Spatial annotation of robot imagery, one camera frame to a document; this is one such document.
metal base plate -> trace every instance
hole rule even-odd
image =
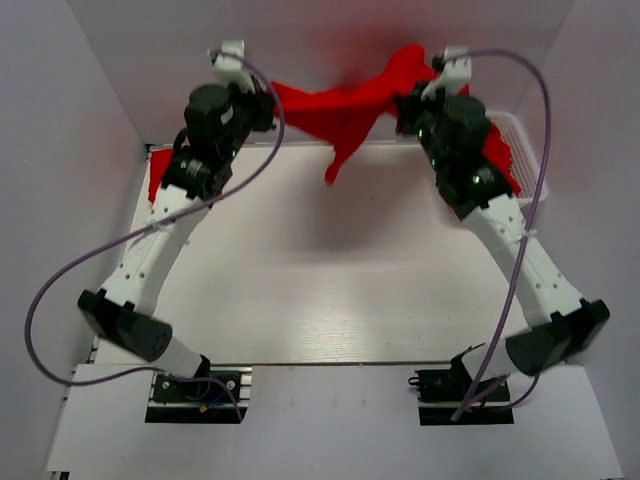
[[[458,422],[451,416],[462,401],[464,388],[452,382],[449,369],[416,371],[409,384],[418,388],[418,413],[420,425],[503,425],[513,423],[511,409],[496,410],[510,401],[509,387],[505,382],[482,402],[472,405]]]
[[[244,417],[251,396],[251,368],[216,367],[211,375],[227,385]],[[145,423],[240,423],[233,403],[218,385],[211,383],[196,397],[184,385],[166,375],[154,376]]]

cable tie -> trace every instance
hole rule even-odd
[[[498,248],[496,248],[493,251],[493,253],[500,252],[501,250],[504,250],[505,248],[512,247],[513,245],[518,245],[520,242],[522,242],[523,238],[527,238],[527,240],[535,238],[535,236],[537,234],[538,234],[538,231],[535,228],[532,228],[529,231],[523,230],[522,233],[515,238],[515,240],[513,240],[512,242],[507,242],[504,245],[499,246]]]

white plastic basket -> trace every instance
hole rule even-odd
[[[502,140],[511,147],[513,164],[511,174],[516,179],[522,190],[518,195],[520,205],[528,205],[533,200],[533,192],[536,189],[540,166],[533,154],[533,149],[529,143],[524,129],[515,115],[507,112],[488,111],[487,117],[495,123],[502,134]],[[547,198],[548,190],[546,181],[542,184],[540,201]]]

black joint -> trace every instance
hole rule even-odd
[[[147,362],[157,360],[173,336],[170,325],[134,312],[129,302],[125,306],[117,305],[104,298],[104,293],[84,290],[78,299],[78,307],[100,338]]]
[[[581,307],[567,315],[556,312],[551,322],[506,339],[509,358],[525,375],[533,376],[568,360],[586,349],[609,319],[602,300],[580,301]]]
[[[438,73],[444,71],[444,66],[447,62],[444,61],[444,55],[437,55],[431,59],[431,68]]]

white wall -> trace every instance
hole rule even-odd
[[[611,320],[584,362],[625,475],[640,479],[640,3],[578,0],[545,63],[550,197],[538,222],[559,266]],[[520,117],[541,151],[532,86]]]
[[[126,226],[142,144],[71,10],[62,0],[7,0],[0,13],[0,477],[39,479],[64,388],[24,348],[37,288],[64,262]],[[54,287],[35,341],[56,372],[86,359],[89,329],[75,306],[113,257]]]
[[[542,62],[573,0],[69,0],[142,139],[172,142],[194,86],[210,81],[204,51],[242,38],[273,78],[303,89],[353,85],[399,47],[507,46]],[[500,60],[474,72],[474,91],[515,109],[527,74]],[[393,139],[394,122],[372,132]],[[290,140],[301,139],[293,130]]]

